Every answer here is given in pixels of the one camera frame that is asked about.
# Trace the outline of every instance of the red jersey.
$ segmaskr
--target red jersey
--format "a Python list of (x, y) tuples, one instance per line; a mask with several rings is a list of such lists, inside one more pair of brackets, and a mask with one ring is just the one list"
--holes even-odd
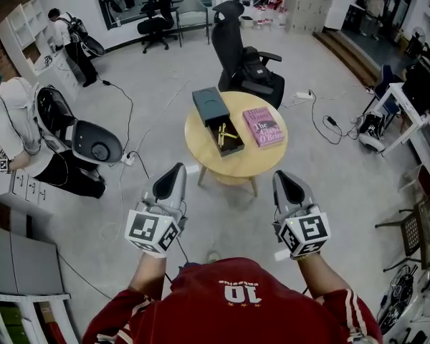
[(90, 323), (82, 344), (382, 343), (377, 322), (352, 290), (314, 300), (249, 259), (187, 267), (171, 291), (161, 301), (121, 292)]

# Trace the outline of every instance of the person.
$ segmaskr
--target person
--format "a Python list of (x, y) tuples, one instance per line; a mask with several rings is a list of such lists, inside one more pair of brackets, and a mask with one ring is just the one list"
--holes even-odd
[(9, 171), (22, 168), (38, 181), (100, 198), (104, 183), (81, 171), (94, 171), (97, 165), (76, 158), (71, 150), (57, 153), (43, 139), (34, 113), (34, 91), (23, 78), (1, 83), (0, 75), (0, 146), (10, 160)]
[(166, 259), (145, 252), (82, 344), (382, 343), (365, 303), (318, 254), (297, 261), (312, 298), (245, 258), (184, 267), (161, 300)]
[(91, 60), (87, 58), (84, 53), (80, 42), (73, 42), (69, 33), (69, 26), (67, 22), (71, 20), (68, 13), (60, 14), (59, 9), (51, 9), (48, 13), (48, 17), (54, 22), (54, 39), (56, 43), (56, 49), (65, 47), (65, 51), (69, 55), (70, 59), (78, 65), (83, 75), (86, 77), (86, 82), (83, 87), (88, 87), (97, 80), (97, 71)]

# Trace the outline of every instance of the pink book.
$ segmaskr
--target pink book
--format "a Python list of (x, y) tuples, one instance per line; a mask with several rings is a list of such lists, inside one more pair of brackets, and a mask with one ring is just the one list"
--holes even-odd
[(284, 133), (267, 107), (244, 111), (242, 115), (259, 147), (284, 140)]

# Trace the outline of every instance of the gray armchair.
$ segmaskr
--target gray armchair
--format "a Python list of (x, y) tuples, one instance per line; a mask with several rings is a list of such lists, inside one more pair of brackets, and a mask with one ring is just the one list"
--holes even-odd
[(207, 41), (210, 44), (209, 36), (209, 10), (201, 3), (200, 0), (183, 0), (177, 9), (177, 27), (178, 38), (181, 40), (183, 37), (182, 29), (186, 27), (201, 26), (206, 28)]

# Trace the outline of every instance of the red sleeve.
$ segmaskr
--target red sleeve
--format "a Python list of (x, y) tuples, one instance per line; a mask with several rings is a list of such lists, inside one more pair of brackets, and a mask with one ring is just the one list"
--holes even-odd
[(317, 298), (348, 332), (348, 337), (372, 337), (382, 343), (381, 329), (364, 301), (352, 290), (337, 290)]
[(144, 311), (152, 301), (142, 293), (133, 290), (123, 290), (118, 293), (91, 321), (83, 336), (82, 344), (99, 343), (98, 335), (101, 335), (104, 341), (114, 342), (120, 330), (129, 332), (126, 325), (130, 318), (137, 311)]

